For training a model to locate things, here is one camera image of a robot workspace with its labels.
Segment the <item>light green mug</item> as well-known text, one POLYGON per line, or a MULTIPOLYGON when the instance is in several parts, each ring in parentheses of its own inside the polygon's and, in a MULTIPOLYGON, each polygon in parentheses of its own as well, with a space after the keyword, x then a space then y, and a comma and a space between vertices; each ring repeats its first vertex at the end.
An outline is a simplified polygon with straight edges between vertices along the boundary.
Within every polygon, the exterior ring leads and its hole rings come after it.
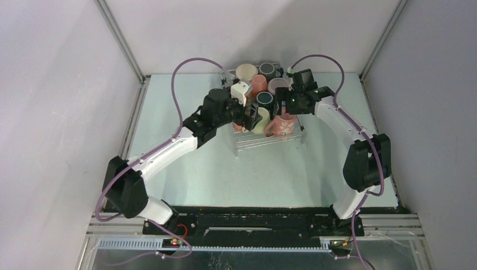
POLYGON ((251 130, 254 134, 263 134, 265 127, 270 123, 270 114, 266 108, 259 107, 258 114, 262 117, 256 126, 251 130))

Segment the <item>pink patterned mug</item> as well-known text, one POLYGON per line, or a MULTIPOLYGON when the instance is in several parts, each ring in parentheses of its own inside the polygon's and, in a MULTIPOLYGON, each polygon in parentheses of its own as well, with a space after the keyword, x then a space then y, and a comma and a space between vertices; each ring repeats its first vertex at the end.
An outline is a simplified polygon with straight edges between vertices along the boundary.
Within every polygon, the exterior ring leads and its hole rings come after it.
POLYGON ((286 136, 293 132, 298 117, 286 112, 283 107, 281 113, 277 114, 264 128, 264 134, 266 137, 279 137, 286 136))

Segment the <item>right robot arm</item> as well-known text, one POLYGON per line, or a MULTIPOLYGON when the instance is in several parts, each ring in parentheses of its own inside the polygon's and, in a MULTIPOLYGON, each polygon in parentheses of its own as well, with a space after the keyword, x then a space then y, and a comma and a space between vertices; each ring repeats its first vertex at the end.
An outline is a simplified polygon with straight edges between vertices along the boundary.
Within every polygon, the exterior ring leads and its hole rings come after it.
POLYGON ((384 133, 368 133, 336 102, 329 87, 309 91, 278 87, 275 98, 279 114, 316 116, 348 149, 343 166, 347 187, 343 196, 332 205, 335 215, 327 220, 328 230, 334 235, 342 235, 349 229, 349 218, 362 206, 363 198, 384 193, 384 180, 391 173, 390 138, 384 133))

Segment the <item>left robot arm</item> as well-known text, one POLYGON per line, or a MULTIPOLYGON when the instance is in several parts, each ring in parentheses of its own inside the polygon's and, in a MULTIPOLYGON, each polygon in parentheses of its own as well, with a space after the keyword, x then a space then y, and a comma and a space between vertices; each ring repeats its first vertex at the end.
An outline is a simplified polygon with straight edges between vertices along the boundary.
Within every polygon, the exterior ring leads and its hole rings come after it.
POLYGON ((112 158, 107 165, 101 197, 126 218, 150 219, 162 233, 175 232, 176 211, 164 200, 151 197, 146 183, 181 156, 214 138, 218 128, 235 123, 252 130, 262 119, 258 109, 255 103, 247 106, 245 96, 233 96, 227 89, 210 90, 202 105, 185 118, 172 138, 132 160, 112 158))

